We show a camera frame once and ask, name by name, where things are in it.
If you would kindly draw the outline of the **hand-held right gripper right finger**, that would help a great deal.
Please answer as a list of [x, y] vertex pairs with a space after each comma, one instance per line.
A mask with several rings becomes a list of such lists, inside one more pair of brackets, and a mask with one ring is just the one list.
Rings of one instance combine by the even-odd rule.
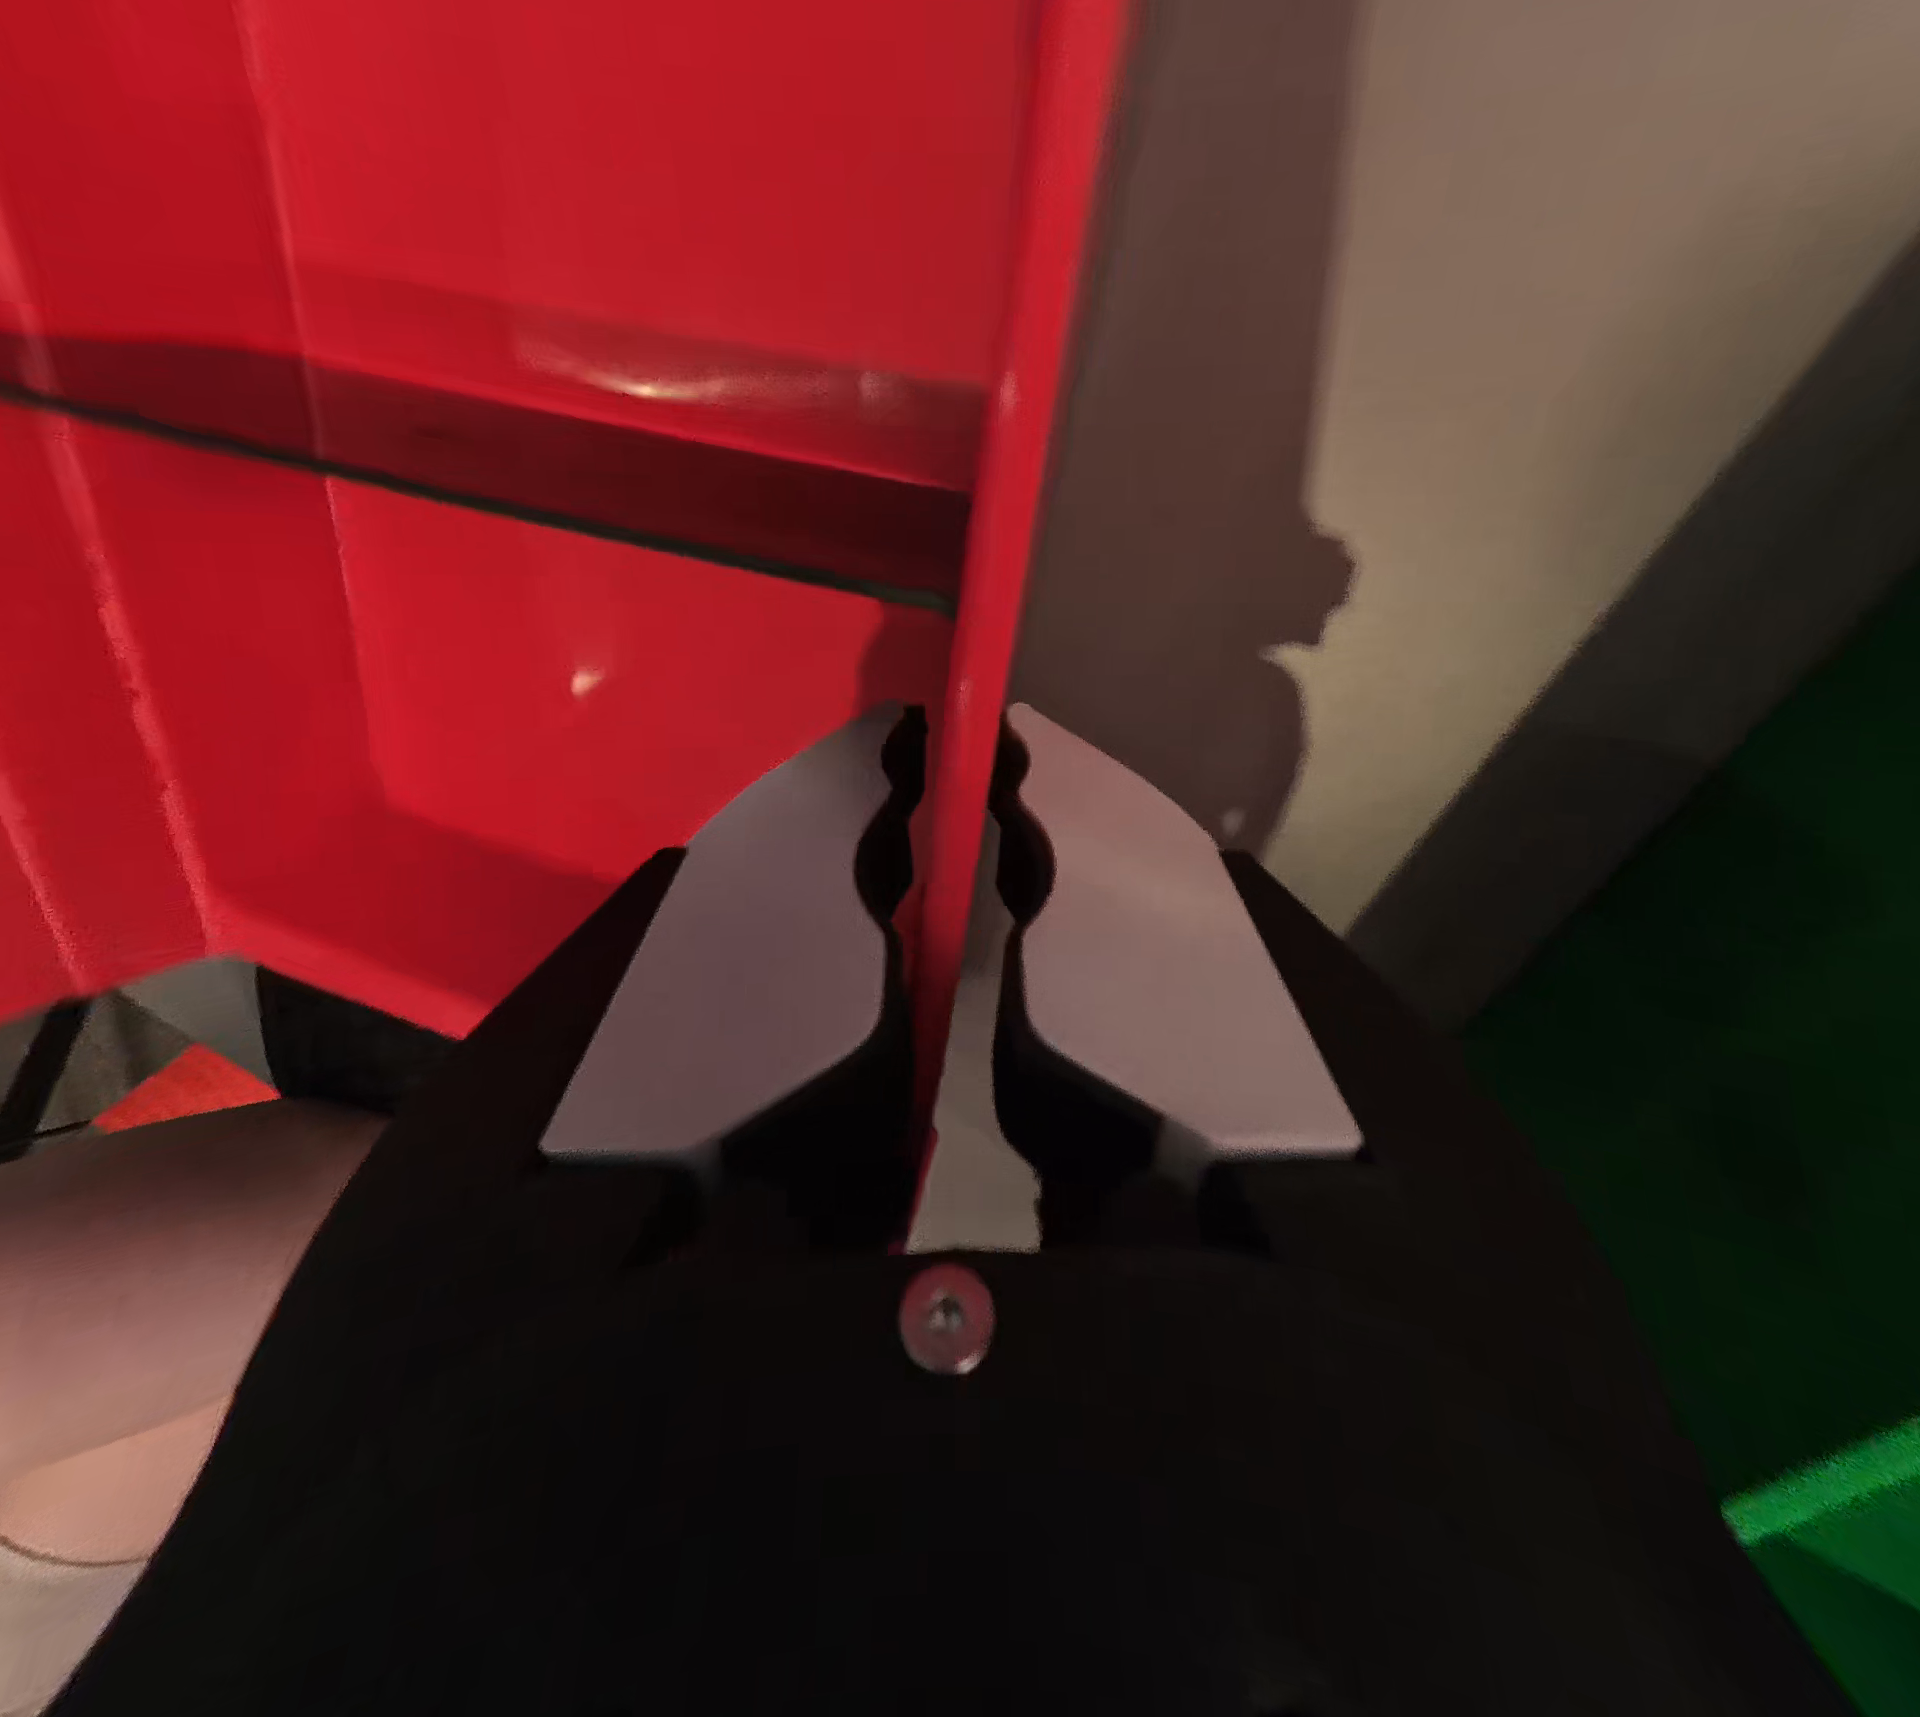
[[1042, 1250], [1204, 1239], [1243, 1177], [1364, 1156], [1199, 823], [1024, 703], [989, 813], [1010, 920], [992, 1106], [1032, 1173]]

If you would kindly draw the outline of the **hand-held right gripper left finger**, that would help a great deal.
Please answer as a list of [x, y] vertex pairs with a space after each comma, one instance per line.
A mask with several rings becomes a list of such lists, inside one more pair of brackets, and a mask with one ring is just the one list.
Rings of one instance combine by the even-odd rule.
[[691, 837], [539, 1138], [708, 1206], [765, 1196], [822, 1250], [900, 1237], [918, 1179], [898, 915], [928, 716], [885, 703], [745, 787]]

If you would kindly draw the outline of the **green plastic bin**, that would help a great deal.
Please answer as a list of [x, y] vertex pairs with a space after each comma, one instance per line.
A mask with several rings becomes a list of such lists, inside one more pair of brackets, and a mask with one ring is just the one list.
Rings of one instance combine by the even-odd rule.
[[1730, 1528], [1915, 1710], [1907, 576], [1464, 1032], [1624, 1286]]

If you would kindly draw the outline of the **red plastic bin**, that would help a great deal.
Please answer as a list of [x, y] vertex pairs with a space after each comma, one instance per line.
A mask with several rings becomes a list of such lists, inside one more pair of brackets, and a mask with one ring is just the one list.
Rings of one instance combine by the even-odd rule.
[[920, 705], [912, 1207], [1136, 7], [4, 0], [4, 1014], [241, 959], [464, 1128], [549, 988], [507, 1166], [702, 1198], [542, 1135], [700, 827]]

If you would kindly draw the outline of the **person's left forearm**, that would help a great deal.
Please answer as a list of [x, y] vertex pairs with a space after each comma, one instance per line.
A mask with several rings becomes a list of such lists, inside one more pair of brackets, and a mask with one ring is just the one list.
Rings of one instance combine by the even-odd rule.
[[6, 1548], [77, 1568], [156, 1552], [290, 1276], [384, 1129], [281, 1101], [4, 1168]]

